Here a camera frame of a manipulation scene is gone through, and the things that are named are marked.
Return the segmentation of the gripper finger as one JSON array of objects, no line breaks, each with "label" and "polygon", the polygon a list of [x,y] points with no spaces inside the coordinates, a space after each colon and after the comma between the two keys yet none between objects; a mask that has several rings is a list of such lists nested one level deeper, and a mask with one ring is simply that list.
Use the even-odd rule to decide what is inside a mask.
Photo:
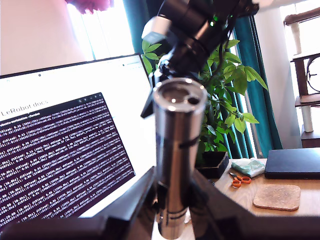
[{"label": "gripper finger", "polygon": [[190,213],[197,240],[252,240],[253,215],[221,193],[198,170],[191,177]]},{"label": "gripper finger", "polygon": [[143,107],[143,110],[141,112],[142,118],[147,118],[148,116],[152,115],[154,112],[153,110],[153,88],[150,90],[150,93],[148,95],[148,98],[145,102],[145,105]]},{"label": "gripper finger", "polygon": [[122,196],[97,215],[106,219],[100,240],[150,240],[156,211],[156,168],[151,167]]}]

